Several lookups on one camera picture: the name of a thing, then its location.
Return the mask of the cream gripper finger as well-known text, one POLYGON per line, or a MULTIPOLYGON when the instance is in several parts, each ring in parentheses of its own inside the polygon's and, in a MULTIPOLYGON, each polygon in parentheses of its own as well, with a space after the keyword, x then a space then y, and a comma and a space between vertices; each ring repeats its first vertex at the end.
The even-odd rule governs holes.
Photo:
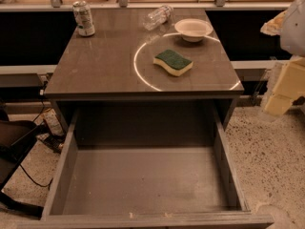
POLYGON ((263 112, 283 115, 301 96, 305 96, 305 58, 293 57, 281 68, 263 112))
POLYGON ((273 19, 264 23, 260 31, 270 36, 280 35, 285 15, 286 11, 281 12, 273 19))

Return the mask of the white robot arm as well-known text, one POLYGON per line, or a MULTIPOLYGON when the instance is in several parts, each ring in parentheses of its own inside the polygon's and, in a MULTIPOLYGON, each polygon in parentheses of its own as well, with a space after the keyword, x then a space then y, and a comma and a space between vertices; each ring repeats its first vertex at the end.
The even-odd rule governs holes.
POLYGON ((292 55, 287 63, 272 69, 262 102, 264 114, 281 116, 305 96, 305 0, 294 0, 260 31, 279 35, 280 48, 292 55))

